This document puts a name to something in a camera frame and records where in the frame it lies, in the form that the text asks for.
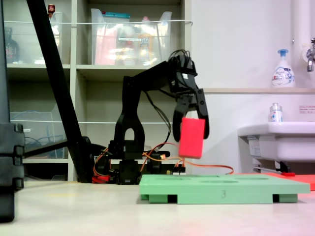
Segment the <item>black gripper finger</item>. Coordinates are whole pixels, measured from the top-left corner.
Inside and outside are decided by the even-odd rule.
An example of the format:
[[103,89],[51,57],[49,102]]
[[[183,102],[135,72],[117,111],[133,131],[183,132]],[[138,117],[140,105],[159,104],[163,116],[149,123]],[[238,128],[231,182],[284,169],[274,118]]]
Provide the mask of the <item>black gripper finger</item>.
[[198,118],[205,120],[204,140],[206,140],[209,137],[210,128],[209,128],[208,109],[206,105],[204,91],[202,88],[195,90],[195,100],[196,100],[196,110],[197,110]]
[[182,119],[188,112],[196,111],[196,99],[192,94],[182,94],[176,100],[176,107],[173,114],[173,136],[176,142],[180,141]]

